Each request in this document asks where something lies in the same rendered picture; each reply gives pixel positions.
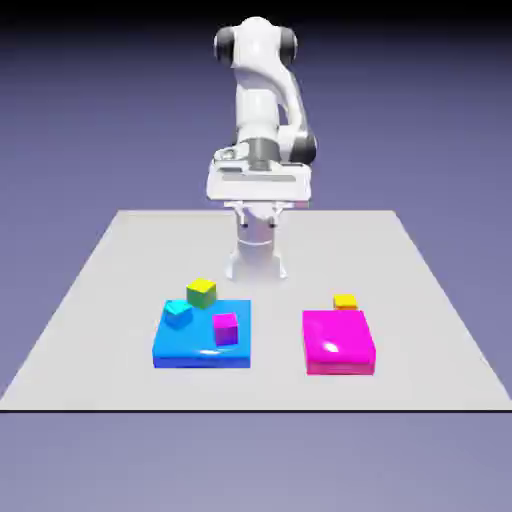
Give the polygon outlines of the large magenta box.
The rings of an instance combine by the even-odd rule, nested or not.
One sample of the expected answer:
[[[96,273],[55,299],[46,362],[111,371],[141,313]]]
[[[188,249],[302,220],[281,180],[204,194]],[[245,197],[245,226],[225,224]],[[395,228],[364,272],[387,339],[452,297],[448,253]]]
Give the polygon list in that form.
[[[305,310],[302,333],[308,375],[373,375],[376,348],[361,310]]]

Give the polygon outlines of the large blue box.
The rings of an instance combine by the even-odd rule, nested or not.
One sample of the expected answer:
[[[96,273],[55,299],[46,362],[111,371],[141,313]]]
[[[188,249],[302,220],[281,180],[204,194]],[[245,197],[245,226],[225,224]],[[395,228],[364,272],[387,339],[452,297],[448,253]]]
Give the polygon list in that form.
[[[152,346],[155,368],[249,368],[251,365],[251,301],[217,300],[206,309],[188,306],[185,319],[171,320],[168,300]],[[234,314],[237,339],[218,345],[214,318]]]

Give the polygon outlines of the small cyan cube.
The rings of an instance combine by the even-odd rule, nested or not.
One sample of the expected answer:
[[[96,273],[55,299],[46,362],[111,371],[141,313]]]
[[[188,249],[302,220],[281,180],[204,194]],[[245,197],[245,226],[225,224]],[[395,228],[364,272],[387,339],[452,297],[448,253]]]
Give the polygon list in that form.
[[[168,300],[163,309],[165,323],[173,329],[181,329],[192,322],[193,307],[186,300]]]

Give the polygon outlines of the small yellow green cube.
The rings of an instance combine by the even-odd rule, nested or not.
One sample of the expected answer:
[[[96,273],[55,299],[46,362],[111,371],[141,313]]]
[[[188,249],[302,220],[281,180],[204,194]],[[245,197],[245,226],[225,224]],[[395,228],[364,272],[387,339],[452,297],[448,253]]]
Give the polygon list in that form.
[[[186,286],[186,300],[195,308],[206,309],[217,300],[216,283],[205,278],[196,278]]]

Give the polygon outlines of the small magenta cube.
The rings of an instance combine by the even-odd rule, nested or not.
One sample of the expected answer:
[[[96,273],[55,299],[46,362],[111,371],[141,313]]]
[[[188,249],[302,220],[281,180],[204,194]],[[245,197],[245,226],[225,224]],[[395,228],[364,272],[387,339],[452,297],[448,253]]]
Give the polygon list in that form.
[[[238,319],[234,312],[212,316],[214,341],[217,347],[238,343]]]

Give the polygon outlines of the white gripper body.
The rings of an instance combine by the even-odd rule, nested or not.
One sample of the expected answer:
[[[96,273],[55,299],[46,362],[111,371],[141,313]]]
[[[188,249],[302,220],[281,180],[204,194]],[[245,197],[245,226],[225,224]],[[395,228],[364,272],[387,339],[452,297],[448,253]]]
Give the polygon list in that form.
[[[206,195],[222,202],[306,203],[311,198],[311,174],[303,164],[271,161],[269,171],[254,171],[246,160],[211,162]]]

